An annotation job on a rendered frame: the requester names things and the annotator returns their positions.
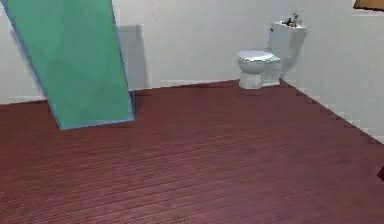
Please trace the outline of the green glass shower cabin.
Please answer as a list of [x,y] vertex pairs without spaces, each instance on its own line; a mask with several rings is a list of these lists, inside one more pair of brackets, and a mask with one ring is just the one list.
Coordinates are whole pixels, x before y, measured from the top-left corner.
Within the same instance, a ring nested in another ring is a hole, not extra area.
[[0,0],[62,130],[132,121],[113,0]]

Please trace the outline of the white toilet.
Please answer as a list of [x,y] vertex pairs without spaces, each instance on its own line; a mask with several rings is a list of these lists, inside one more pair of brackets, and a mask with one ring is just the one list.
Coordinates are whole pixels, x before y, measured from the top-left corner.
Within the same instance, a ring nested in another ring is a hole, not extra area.
[[307,27],[284,21],[271,22],[267,45],[263,50],[243,50],[237,55],[243,89],[277,86],[295,66],[305,41]]

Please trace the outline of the small dark items cluster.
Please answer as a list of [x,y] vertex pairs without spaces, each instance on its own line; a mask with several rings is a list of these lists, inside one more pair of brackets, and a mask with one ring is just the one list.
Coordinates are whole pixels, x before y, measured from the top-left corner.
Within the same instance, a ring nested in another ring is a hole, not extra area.
[[283,21],[283,24],[288,27],[297,28],[301,25],[301,20],[299,19],[299,15],[294,13],[292,17],[289,17],[286,21]]

